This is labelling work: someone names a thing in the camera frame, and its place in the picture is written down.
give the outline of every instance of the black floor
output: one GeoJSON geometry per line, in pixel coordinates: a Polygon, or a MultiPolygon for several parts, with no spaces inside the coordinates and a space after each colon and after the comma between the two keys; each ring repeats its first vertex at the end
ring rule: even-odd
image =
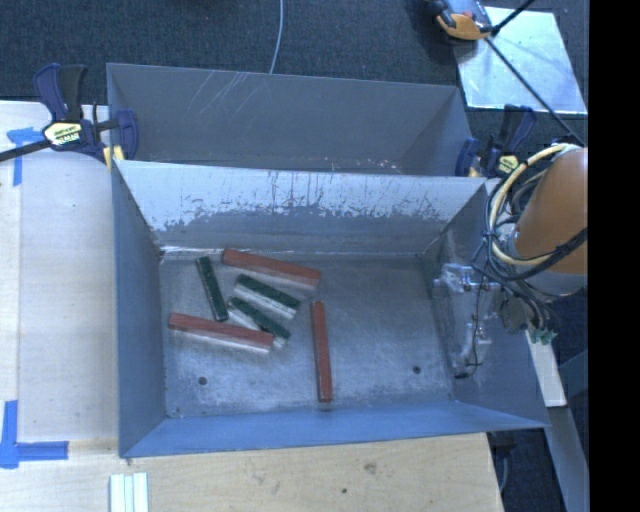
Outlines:
{"type": "MultiPolygon", "coordinates": [[[[487,0],[515,9],[520,0],[487,0]]],[[[106,103],[107,62],[268,72],[279,0],[107,0],[3,2],[0,99],[35,101],[32,79],[51,62],[85,64],[83,103],[106,103]]],[[[585,104],[589,105],[589,0],[539,0],[529,9],[554,14],[585,104]]],[[[275,73],[459,85],[453,47],[423,0],[284,0],[275,73]]],[[[502,113],[468,109],[472,134],[487,141],[502,113]]],[[[523,146],[531,154],[566,130],[540,114],[523,146]]],[[[588,142],[587,119],[563,122],[588,142]]],[[[587,347],[587,299],[560,301],[553,342],[562,365],[587,347]]],[[[571,400],[589,456],[588,392],[571,400]]],[[[563,512],[562,495],[541,430],[518,431],[504,490],[507,512],[563,512]]],[[[501,463],[498,463],[501,475],[501,463]]]]}

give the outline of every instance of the wooden block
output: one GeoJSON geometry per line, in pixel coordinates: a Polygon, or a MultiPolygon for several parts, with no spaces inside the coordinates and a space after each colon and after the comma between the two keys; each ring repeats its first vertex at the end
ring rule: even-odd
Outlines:
{"type": "Polygon", "coordinates": [[[254,331],[238,325],[216,322],[215,320],[182,313],[171,313],[169,316],[169,328],[206,336],[214,341],[263,351],[271,350],[274,340],[274,335],[269,332],[254,331]]]}
{"type": "Polygon", "coordinates": [[[331,402],[333,400],[333,381],[331,379],[326,315],[322,301],[311,303],[311,329],[316,362],[318,401],[331,402]]]}
{"type": "Polygon", "coordinates": [[[267,274],[295,283],[316,287],[320,281],[319,270],[303,267],[287,261],[280,261],[266,256],[249,254],[235,249],[225,249],[222,253],[222,263],[233,267],[267,274]]]}

